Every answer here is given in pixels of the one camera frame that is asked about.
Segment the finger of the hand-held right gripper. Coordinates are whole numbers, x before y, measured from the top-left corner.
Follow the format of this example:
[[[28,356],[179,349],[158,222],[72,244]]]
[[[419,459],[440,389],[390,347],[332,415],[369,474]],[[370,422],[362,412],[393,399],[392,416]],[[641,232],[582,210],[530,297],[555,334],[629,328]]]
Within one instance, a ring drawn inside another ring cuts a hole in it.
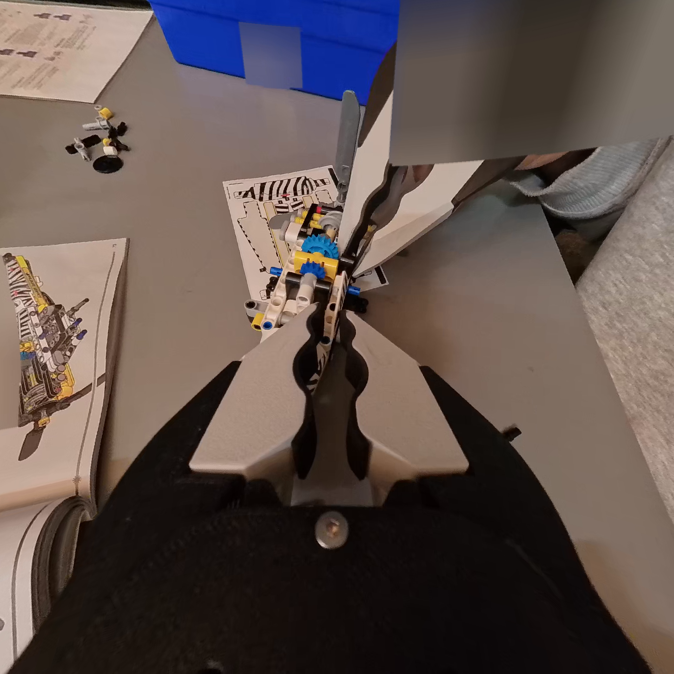
[[[447,218],[454,209],[452,199],[481,164],[480,160],[435,164],[425,181],[402,196],[389,223],[377,229],[355,274],[383,264]]]
[[[362,146],[356,150],[337,238],[341,253],[344,253],[351,235],[356,231],[369,198],[385,182],[390,158],[391,121],[392,103],[385,103]],[[393,218],[394,200],[385,198],[382,206],[375,207],[378,227],[366,256],[394,256],[394,245],[388,242],[387,228]]]

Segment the small cluster of lego parts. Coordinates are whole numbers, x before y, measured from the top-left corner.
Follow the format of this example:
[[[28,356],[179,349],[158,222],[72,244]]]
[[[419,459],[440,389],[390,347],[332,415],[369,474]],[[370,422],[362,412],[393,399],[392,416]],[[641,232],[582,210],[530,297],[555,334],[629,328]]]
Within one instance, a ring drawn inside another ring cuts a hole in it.
[[[90,134],[83,138],[74,137],[64,150],[70,156],[80,156],[97,173],[117,173],[124,165],[121,154],[130,151],[123,141],[129,126],[118,120],[107,106],[94,104],[94,110],[94,121],[82,125],[82,130]]]

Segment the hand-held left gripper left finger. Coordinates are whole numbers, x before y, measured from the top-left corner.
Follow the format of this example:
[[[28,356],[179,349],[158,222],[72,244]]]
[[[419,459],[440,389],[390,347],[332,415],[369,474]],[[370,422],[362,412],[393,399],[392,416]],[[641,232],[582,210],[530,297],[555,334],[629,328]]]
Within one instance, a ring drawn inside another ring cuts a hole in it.
[[[235,362],[236,372],[191,457],[195,473],[264,479],[290,505],[316,453],[309,380],[317,370],[319,305],[311,304]]]

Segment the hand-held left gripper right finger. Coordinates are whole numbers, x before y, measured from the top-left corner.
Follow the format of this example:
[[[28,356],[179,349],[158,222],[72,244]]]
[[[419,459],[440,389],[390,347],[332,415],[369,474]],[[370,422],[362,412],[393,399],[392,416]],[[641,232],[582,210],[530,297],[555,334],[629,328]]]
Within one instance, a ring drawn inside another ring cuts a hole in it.
[[[417,361],[351,311],[340,318],[345,374],[354,388],[346,433],[350,469],[374,505],[395,483],[464,474],[468,460]]]

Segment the open lego instruction booklet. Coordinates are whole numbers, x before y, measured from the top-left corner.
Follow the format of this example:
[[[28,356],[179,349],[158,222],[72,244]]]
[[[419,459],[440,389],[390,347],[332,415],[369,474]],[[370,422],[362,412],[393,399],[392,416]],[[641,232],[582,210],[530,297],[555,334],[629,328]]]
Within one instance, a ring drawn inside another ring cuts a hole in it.
[[[117,351],[128,239],[1,250],[10,299],[1,430],[1,672],[72,575],[97,512],[98,451]]]

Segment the zebra striped lego helicopter model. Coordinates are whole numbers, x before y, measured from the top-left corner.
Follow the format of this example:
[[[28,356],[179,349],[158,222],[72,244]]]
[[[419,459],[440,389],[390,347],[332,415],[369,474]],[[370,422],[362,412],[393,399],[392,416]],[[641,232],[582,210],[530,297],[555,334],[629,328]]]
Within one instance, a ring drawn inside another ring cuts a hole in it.
[[[271,238],[276,235],[287,248],[280,266],[267,266],[269,282],[264,300],[245,303],[251,327],[264,341],[313,303],[325,308],[324,327],[317,345],[317,369],[309,378],[313,391],[327,365],[336,336],[338,310],[348,295],[358,296],[347,272],[339,272],[337,237],[343,207],[349,189],[355,158],[361,110],[356,94],[344,91],[341,102],[340,129],[336,147],[336,199],[321,202],[309,196],[308,205],[276,216],[278,227],[267,220],[265,228]]]

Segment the zebra striped sticker sheet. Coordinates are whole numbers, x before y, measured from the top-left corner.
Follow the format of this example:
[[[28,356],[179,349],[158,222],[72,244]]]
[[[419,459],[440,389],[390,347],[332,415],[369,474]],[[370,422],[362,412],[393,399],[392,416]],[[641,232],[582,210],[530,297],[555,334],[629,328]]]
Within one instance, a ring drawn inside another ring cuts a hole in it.
[[[338,177],[332,165],[223,184],[251,298],[252,322],[264,313],[282,270],[299,270],[295,251],[303,241],[325,236],[336,243],[341,221]]]

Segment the blue plastic bin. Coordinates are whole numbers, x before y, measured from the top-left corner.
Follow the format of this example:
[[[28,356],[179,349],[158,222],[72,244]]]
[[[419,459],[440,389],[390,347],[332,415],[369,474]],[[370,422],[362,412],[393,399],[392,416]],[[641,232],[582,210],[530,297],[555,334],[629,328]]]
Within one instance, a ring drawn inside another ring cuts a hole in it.
[[[399,1],[151,1],[174,59],[245,77],[240,22],[299,29],[302,86],[339,99],[352,90],[365,105],[395,43]]]

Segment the printed white paper sheet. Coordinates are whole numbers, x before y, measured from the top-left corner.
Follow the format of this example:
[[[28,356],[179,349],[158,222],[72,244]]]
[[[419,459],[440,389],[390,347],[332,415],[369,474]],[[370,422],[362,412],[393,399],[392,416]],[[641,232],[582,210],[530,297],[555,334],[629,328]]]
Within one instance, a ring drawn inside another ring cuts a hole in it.
[[[93,104],[153,12],[1,2],[1,95]]]

